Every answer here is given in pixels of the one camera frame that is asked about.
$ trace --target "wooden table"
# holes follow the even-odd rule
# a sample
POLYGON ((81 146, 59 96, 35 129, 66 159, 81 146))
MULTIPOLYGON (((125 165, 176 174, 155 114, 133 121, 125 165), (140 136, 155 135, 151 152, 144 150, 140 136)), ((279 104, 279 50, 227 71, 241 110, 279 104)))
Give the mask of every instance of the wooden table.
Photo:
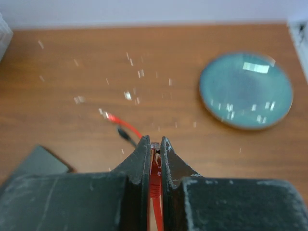
POLYGON ((285 179, 308 202, 307 98, 285 25, 15 31, 0 63, 0 176, 8 176, 35 144, 77 172, 113 169, 133 149, 103 119, 102 108, 151 141, 169 137, 177 154, 205 177, 285 179), (269 55, 289 75, 294 102, 275 127, 235 130, 204 109, 200 73, 229 51, 269 55), (85 102, 76 104, 77 96, 85 102))

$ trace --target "plate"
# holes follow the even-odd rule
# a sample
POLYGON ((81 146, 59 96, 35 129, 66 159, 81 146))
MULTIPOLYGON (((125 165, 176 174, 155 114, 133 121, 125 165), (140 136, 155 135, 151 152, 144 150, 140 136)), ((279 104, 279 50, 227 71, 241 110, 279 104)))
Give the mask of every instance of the plate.
POLYGON ((203 70, 199 90, 207 109, 236 128, 263 129, 282 120, 293 101, 287 75, 269 57, 229 53, 203 70))

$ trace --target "blue plate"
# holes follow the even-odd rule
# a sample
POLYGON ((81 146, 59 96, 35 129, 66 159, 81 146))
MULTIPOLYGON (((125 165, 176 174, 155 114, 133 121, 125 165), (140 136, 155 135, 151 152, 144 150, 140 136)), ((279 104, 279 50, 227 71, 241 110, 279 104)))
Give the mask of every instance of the blue plate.
POLYGON ((242 129, 276 124, 293 100, 286 74, 270 58, 251 53, 230 53, 210 62, 201 74, 199 89, 216 118, 242 129))

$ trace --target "white basket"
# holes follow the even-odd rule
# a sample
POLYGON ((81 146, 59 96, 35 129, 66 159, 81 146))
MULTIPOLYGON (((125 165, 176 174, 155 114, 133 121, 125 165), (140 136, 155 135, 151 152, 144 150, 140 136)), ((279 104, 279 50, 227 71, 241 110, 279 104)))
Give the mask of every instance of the white basket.
POLYGON ((6 49, 8 48, 11 39, 13 37, 13 32, 3 20, 0 14, 0 61, 4 56, 6 49))

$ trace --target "teal plate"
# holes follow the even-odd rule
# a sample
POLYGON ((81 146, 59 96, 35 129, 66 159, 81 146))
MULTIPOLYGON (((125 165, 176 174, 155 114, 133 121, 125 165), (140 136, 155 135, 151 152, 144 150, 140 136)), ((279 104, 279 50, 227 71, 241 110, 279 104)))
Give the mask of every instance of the teal plate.
POLYGON ((293 90, 270 58, 230 53, 210 62, 201 74, 201 97, 219 120, 241 129, 270 127, 289 112, 293 90))

